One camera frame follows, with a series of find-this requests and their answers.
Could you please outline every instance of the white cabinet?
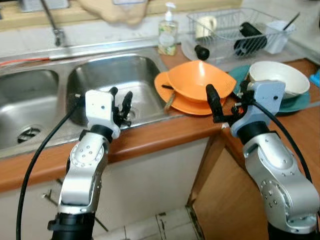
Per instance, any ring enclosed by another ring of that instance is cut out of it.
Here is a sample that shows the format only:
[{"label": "white cabinet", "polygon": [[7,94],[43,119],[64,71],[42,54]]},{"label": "white cabinet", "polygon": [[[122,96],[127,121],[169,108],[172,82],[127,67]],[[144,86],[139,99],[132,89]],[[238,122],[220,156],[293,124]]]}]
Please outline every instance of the white cabinet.
[{"label": "white cabinet", "polygon": [[[177,209],[187,203],[208,139],[200,139],[119,163],[102,174],[102,190],[96,217],[109,229]],[[49,240],[48,222],[57,207],[42,195],[52,189],[58,202],[61,186],[56,181],[27,188],[22,215],[22,240]],[[0,193],[0,239],[16,239],[20,190]],[[97,222],[93,235],[105,230]]]}]

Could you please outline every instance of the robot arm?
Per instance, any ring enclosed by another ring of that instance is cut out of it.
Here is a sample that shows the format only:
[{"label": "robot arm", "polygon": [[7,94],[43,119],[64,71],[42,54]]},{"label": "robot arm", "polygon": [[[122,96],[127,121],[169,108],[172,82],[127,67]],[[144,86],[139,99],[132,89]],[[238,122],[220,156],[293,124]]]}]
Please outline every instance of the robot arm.
[{"label": "robot arm", "polygon": [[48,224],[52,240],[91,240],[95,213],[101,190],[101,175],[106,167],[109,143],[120,135],[121,124],[130,124],[132,92],[122,103],[122,111],[115,107],[118,89],[97,90],[85,94],[85,113],[90,131],[81,134],[80,142],[71,150],[67,174],[63,181],[58,214]]},{"label": "robot arm", "polygon": [[285,84],[261,81],[242,86],[241,103],[244,113],[233,108],[233,115],[224,116],[219,95],[212,85],[207,88],[208,103],[214,122],[228,122],[234,137],[243,146],[245,166],[257,184],[268,220],[270,240],[316,239],[319,194],[313,184],[301,174],[297,160],[267,125],[270,119],[256,106],[255,100],[269,112],[279,110]]}]

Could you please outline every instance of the faucet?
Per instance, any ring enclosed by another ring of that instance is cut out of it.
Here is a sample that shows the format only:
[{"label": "faucet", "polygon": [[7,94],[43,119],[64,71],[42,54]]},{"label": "faucet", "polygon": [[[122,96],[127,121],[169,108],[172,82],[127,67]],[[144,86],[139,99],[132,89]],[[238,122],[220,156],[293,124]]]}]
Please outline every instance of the faucet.
[{"label": "faucet", "polygon": [[54,19],[53,19],[52,15],[51,15],[51,12],[50,12],[50,10],[48,8],[48,5],[47,5],[46,1],[45,0],[40,0],[40,1],[41,1],[41,4],[43,6],[43,9],[44,9],[49,21],[51,23],[52,30],[53,30],[53,33],[55,35],[55,45],[57,47],[59,47],[59,46],[63,45],[63,43],[64,43],[65,33],[61,28],[58,28],[57,25],[55,24]]}]

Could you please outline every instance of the soap dispenser bottle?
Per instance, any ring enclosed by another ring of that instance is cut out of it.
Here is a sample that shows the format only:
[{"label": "soap dispenser bottle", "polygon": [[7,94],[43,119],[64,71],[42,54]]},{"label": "soap dispenser bottle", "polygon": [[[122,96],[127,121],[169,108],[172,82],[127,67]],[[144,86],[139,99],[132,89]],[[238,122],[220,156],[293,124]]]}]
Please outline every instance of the soap dispenser bottle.
[{"label": "soap dispenser bottle", "polygon": [[178,23],[173,20],[171,9],[175,9],[176,5],[172,2],[167,2],[165,5],[168,10],[165,13],[165,19],[159,22],[158,52],[159,54],[173,56],[177,51]]}]

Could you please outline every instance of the tiled floor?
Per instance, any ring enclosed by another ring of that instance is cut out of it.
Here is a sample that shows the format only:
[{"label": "tiled floor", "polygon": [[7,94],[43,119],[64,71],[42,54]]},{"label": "tiled floor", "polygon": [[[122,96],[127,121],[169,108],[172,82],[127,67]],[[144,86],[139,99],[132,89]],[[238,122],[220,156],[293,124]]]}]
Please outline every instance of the tiled floor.
[{"label": "tiled floor", "polygon": [[199,240],[185,207],[157,214],[135,222],[94,240]]}]

